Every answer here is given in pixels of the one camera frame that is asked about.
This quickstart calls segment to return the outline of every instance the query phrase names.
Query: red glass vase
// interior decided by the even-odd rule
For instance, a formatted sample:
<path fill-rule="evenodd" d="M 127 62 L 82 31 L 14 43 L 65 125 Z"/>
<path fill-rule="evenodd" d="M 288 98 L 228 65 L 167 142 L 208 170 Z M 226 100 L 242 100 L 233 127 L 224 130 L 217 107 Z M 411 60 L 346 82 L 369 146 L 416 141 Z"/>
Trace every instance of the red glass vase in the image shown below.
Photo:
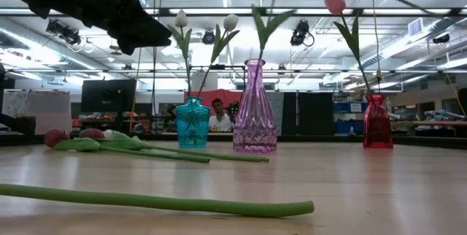
<path fill-rule="evenodd" d="M 368 107 L 365 111 L 365 136 L 363 147 L 368 148 L 393 148 L 391 135 L 391 122 L 386 109 L 383 107 L 384 96 L 366 96 Z"/>

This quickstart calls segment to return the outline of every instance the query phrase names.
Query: pink glass vase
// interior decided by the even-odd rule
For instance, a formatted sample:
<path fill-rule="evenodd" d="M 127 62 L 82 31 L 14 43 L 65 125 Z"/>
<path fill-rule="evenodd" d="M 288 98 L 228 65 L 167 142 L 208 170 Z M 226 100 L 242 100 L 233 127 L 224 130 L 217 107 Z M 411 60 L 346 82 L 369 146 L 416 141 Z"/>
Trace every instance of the pink glass vase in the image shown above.
<path fill-rule="evenodd" d="M 385 97 L 372 95 L 366 96 L 366 100 L 368 107 L 365 111 L 363 147 L 393 148 L 389 115 L 382 106 Z"/>
<path fill-rule="evenodd" d="M 276 126 L 263 85 L 265 63 L 261 60 L 258 65 L 255 59 L 245 61 L 248 83 L 233 131 L 233 149 L 239 153 L 271 153 L 277 148 Z"/>

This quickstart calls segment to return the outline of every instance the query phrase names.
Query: computer monitor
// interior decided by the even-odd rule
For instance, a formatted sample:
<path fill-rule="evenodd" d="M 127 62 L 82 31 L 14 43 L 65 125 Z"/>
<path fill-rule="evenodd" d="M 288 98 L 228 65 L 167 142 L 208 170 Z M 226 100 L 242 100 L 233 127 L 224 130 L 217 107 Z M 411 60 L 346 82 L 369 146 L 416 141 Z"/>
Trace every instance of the computer monitor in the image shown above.
<path fill-rule="evenodd" d="M 133 108 L 136 80 L 85 80 L 81 112 L 129 112 Z"/>

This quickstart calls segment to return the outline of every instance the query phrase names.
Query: white shirt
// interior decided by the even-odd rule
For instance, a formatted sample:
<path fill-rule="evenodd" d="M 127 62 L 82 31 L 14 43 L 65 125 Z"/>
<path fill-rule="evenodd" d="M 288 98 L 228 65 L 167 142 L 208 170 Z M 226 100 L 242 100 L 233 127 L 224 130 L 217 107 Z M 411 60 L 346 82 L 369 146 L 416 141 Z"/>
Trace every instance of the white shirt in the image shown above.
<path fill-rule="evenodd" d="M 219 121 L 216 115 L 209 118 L 209 130 L 212 132 L 230 132 L 232 131 L 232 122 L 227 114 L 224 114 Z"/>

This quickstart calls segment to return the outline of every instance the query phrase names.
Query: red tulip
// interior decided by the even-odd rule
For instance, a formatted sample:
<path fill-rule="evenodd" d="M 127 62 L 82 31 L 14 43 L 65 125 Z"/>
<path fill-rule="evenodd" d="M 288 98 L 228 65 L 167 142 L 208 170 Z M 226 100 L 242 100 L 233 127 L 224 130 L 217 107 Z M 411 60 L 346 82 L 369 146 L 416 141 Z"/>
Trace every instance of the red tulip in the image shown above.
<path fill-rule="evenodd" d="M 69 140 L 70 136 L 63 129 L 52 129 L 45 133 L 44 142 L 48 147 L 55 147 L 57 143 Z"/>
<path fill-rule="evenodd" d="M 85 138 L 85 137 L 89 137 L 90 139 L 104 139 L 105 138 L 104 132 L 98 129 L 95 129 L 95 128 L 89 128 L 89 129 L 85 129 L 81 131 L 80 138 Z"/>
<path fill-rule="evenodd" d="M 345 9 L 345 0 L 324 0 L 324 4 L 332 15 L 340 15 Z"/>

